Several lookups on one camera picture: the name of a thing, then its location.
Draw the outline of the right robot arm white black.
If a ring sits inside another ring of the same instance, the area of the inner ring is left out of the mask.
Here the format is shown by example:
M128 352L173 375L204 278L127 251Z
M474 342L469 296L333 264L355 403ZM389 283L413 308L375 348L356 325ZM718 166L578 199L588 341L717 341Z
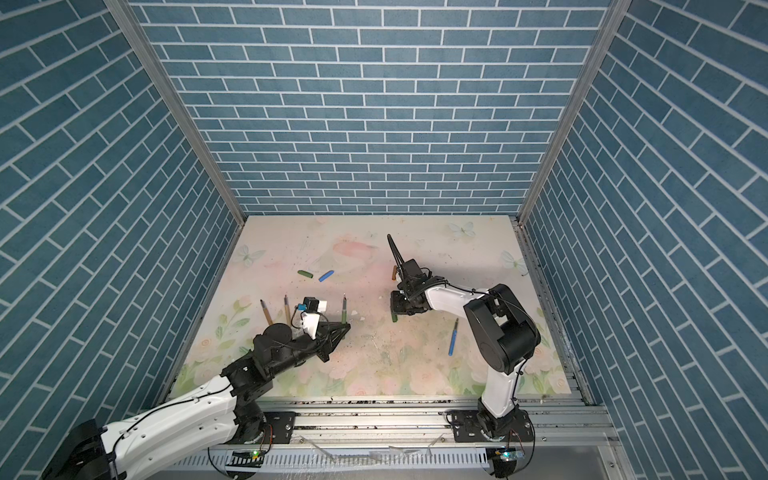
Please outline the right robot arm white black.
M416 260L395 256L397 287L390 295L395 316L441 311L468 322L481 357L488 365L478 403L481 431L496 440L516 433L526 441L527 413L516 398L520 377L541 342L541 334L511 289L498 284L488 290L458 287L422 268Z

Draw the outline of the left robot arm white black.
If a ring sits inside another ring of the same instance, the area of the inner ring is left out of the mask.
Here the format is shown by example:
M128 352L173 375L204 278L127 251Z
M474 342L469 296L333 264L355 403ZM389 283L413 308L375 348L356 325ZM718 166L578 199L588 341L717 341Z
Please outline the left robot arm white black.
M44 479L146 479L188 455L219 444L260 442L270 429L258 399L282 372L312 357L329 360L351 326L321 322L295 336L274 324L221 374L185 395L122 421L87 420L52 455Z

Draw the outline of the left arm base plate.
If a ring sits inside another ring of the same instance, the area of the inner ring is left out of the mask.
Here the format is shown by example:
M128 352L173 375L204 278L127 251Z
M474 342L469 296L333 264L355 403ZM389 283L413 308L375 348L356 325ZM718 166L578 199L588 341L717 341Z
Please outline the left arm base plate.
M246 420L244 425L237 424L234 436L223 444L289 444L296 417L293 411L262 413L260 417Z

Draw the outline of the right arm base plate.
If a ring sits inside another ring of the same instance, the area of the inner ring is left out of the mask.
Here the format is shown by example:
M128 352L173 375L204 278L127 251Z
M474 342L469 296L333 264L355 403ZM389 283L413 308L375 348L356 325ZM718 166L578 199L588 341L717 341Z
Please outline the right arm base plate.
M493 417L488 411L449 410L445 418L457 443L487 442L533 442L534 425L526 410L519 406L501 418Z

